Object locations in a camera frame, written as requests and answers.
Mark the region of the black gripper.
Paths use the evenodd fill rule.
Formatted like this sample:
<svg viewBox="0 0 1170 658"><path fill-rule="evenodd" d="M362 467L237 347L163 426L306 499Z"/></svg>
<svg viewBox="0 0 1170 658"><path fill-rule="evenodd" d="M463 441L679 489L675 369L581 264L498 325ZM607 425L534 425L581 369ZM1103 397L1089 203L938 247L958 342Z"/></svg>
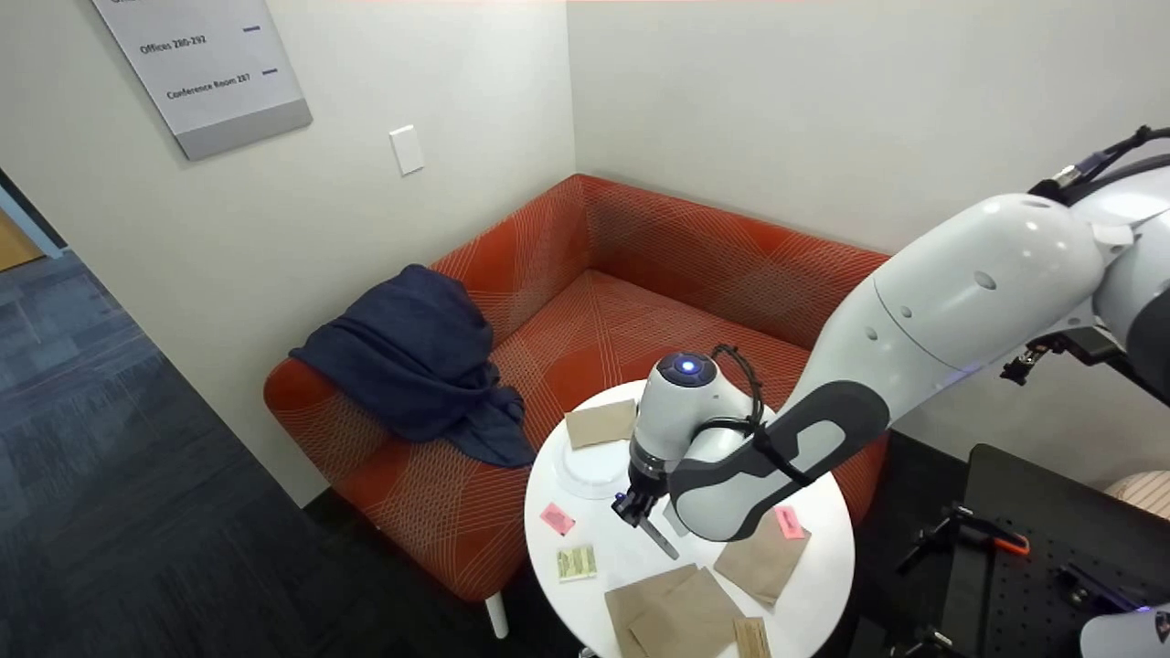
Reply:
<svg viewBox="0 0 1170 658"><path fill-rule="evenodd" d="M652 522L657 497L666 492L666 459L640 441L627 444L627 484L612 497L612 512L632 526Z"/></svg>

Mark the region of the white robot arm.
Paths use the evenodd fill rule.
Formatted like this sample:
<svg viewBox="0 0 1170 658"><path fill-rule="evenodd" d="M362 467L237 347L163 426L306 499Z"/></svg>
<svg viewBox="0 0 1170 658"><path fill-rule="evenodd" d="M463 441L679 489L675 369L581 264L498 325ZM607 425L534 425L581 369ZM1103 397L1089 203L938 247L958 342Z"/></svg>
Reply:
<svg viewBox="0 0 1170 658"><path fill-rule="evenodd" d="M913 236L833 305L781 404L727 383L714 353L662 353L613 514L644 526L668 509L705 540L738 540L932 393L982 365L1021 378L1076 332L1166 397L1170 188L1150 137L1137 127Z"/></svg>

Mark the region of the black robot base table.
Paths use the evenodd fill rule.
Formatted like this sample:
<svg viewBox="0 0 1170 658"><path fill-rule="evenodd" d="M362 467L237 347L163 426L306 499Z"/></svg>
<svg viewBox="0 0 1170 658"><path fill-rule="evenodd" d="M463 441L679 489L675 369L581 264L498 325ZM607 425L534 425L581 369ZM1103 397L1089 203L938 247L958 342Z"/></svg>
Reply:
<svg viewBox="0 0 1170 658"><path fill-rule="evenodd" d="M969 505L1032 540L1027 554L913 537ZM1082 623L1115 599L1170 604L1170 522L995 444L964 459L896 436L860 530L847 658L947 640L958 658L1077 658Z"/></svg>

